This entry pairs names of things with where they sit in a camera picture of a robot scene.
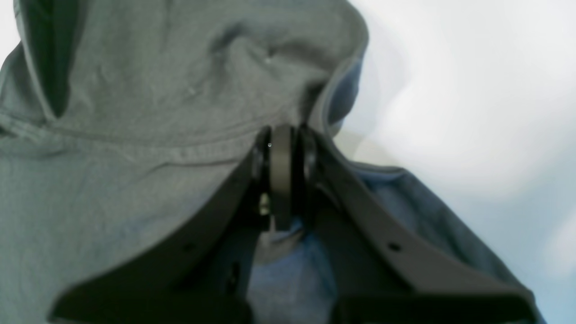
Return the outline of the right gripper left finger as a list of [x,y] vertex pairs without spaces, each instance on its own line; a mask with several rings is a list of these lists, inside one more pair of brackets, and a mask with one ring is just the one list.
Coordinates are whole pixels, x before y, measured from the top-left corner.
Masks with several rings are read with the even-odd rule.
[[265,127],[200,210],[156,246],[58,297],[51,324],[251,324],[261,233],[290,230],[293,128]]

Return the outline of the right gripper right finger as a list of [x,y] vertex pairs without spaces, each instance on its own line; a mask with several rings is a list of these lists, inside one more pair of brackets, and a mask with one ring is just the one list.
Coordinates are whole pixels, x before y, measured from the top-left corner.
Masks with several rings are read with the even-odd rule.
[[528,291],[447,256],[401,225],[305,127],[292,130],[293,196],[337,287],[330,324],[534,324]]

